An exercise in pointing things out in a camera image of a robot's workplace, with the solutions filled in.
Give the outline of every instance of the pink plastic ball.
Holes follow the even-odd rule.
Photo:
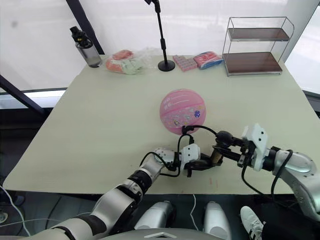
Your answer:
[[[160,118],[166,129],[174,134],[181,135],[183,126],[202,125],[205,122],[205,101],[193,90],[178,89],[171,91],[161,102]]]

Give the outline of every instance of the white tabletop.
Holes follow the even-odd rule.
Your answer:
[[[192,89],[204,99],[204,122],[216,131],[240,137],[246,125],[259,123],[268,146],[310,156],[320,168],[320,121],[284,64],[283,73],[227,77],[223,64],[205,70],[157,69],[124,75],[104,67],[85,67],[4,182],[10,190],[102,194],[122,183],[145,153],[157,147],[176,150],[178,136],[159,118],[164,96]],[[214,136],[193,134],[210,155]],[[224,159],[221,166],[194,171],[191,178],[160,176],[151,194],[253,194],[241,181],[241,168]],[[274,176],[247,170],[247,180],[269,193]],[[281,180],[276,193],[292,191]]]

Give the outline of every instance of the metal shelf rack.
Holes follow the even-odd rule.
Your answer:
[[[276,26],[261,27],[263,19],[272,20]],[[235,26],[235,20],[241,20],[242,23],[247,21],[246,27]],[[260,23],[259,27],[248,27],[248,25],[254,26],[256,22]],[[288,26],[289,30],[285,31],[284,26]],[[286,16],[230,17],[222,51],[227,75],[281,74],[279,61],[294,31],[295,26]],[[228,48],[226,48],[227,35],[230,40]],[[230,52],[233,42],[273,42],[273,45],[270,51]],[[272,53],[276,42],[286,42],[278,59]]]

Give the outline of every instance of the white sneaker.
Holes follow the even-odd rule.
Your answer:
[[[241,221],[251,240],[262,240],[261,234],[264,225],[255,212],[248,206],[243,206],[240,211]]]

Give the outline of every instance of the black round base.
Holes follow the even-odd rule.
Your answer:
[[[99,64],[96,64],[96,65],[89,65],[89,67],[95,69],[95,68],[98,68],[98,67],[100,67],[100,66],[99,66]]]
[[[165,64],[165,61],[161,61],[158,64],[158,68],[159,70],[163,71],[163,72],[170,72],[171,70],[175,69],[176,64],[174,61],[168,60],[168,64]]]

